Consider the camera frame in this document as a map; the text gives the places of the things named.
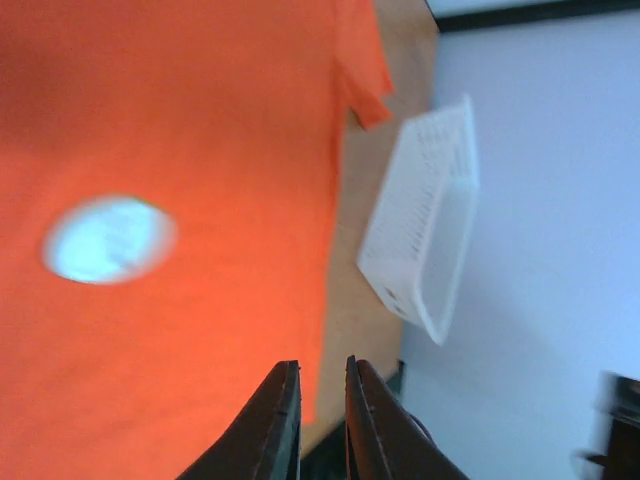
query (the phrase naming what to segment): white oval spot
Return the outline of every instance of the white oval spot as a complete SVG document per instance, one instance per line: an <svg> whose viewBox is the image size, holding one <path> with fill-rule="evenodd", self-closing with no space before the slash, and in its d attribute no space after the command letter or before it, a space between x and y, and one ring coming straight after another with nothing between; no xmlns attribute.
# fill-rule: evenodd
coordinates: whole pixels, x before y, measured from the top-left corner
<svg viewBox="0 0 640 480"><path fill-rule="evenodd" d="M44 261L57 275L76 282L124 282L166 258L175 234L169 216L149 204L133 197L100 197L54 227Z"/></svg>

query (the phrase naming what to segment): brown table surface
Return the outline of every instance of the brown table surface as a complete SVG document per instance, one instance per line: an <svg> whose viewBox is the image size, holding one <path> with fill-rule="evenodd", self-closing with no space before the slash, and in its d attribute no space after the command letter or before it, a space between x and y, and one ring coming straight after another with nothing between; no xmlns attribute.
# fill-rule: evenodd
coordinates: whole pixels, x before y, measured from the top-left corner
<svg viewBox="0 0 640 480"><path fill-rule="evenodd" d="M395 94L386 99L394 119L365 132L349 115L317 415L313 424L302 429L303 454L331 432L344 415L347 357L366 358L388 377L397 369L402 342L402 321L378 300L355 259L400 124L428 109L438 30L424 0L375 3L395 86Z"/></svg>

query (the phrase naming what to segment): laundry basket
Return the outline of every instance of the laundry basket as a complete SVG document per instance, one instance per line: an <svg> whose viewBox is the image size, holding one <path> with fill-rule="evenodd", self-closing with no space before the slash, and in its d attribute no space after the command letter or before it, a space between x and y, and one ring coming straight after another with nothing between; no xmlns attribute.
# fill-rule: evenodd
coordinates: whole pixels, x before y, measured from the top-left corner
<svg viewBox="0 0 640 480"><path fill-rule="evenodd" d="M385 306L446 339L479 190L471 100L406 121L358 255Z"/></svg>

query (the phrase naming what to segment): orange t-shirt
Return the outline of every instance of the orange t-shirt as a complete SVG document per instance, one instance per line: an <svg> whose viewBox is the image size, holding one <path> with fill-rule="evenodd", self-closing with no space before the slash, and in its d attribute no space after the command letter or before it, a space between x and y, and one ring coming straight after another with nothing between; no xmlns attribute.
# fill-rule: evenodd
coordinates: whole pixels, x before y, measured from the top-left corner
<svg viewBox="0 0 640 480"><path fill-rule="evenodd" d="M344 110L384 120L370 0L3 0L0 477L172 478L273 364L313 411ZM175 241L125 281L47 238L128 196Z"/></svg>

